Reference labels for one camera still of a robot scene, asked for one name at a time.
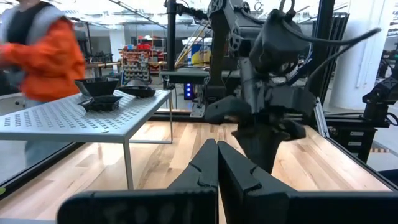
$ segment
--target red object on shelf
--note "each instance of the red object on shelf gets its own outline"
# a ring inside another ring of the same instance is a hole
[[[137,44],[137,49],[151,49],[150,44]]]

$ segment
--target perforated metal table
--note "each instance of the perforated metal table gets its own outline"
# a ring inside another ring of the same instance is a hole
[[[171,144],[173,141],[171,107],[171,140],[130,139],[167,99],[171,100],[171,92],[158,90],[151,98],[136,98],[117,90],[114,95],[123,98],[119,108],[112,112],[87,113],[77,105],[85,97],[77,94],[1,116],[0,140],[121,143],[126,164],[127,186],[133,189],[129,143]]]

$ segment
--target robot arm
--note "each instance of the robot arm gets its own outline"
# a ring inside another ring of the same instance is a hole
[[[303,126],[284,120],[288,112],[311,115],[315,97],[291,86],[276,86],[270,73],[283,75],[283,65],[295,64],[299,52],[308,47],[287,32],[282,23],[301,32],[290,14],[275,9],[263,22],[249,15],[250,8],[242,1],[212,1],[208,18],[213,29],[210,81],[206,99],[213,99],[205,113],[209,123],[221,124],[232,119],[238,123],[233,135],[247,157],[268,173],[282,141],[305,137]],[[224,95],[221,61],[226,44],[233,57],[238,57],[241,69],[243,98]]]

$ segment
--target white column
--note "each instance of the white column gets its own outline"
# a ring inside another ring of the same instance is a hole
[[[362,41],[337,60],[330,106],[363,110],[362,96],[374,87],[394,0],[351,0],[349,20],[343,40],[357,37],[373,28],[382,31]]]
[[[110,30],[109,38],[111,39],[111,53],[113,54],[112,61],[117,62],[119,59],[121,59],[119,49],[122,49],[126,44],[124,27],[121,29]],[[116,71],[117,69],[118,67],[114,65],[113,70]]]

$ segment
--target black tray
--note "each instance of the black tray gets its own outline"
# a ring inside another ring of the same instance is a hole
[[[154,88],[148,86],[124,86],[118,90],[140,98],[152,97],[156,93]]]
[[[79,103],[86,112],[89,111],[113,111],[119,108],[122,96],[97,96]]]
[[[119,80],[117,78],[110,77],[75,80],[75,85],[81,93],[92,97],[112,95],[118,83]]]

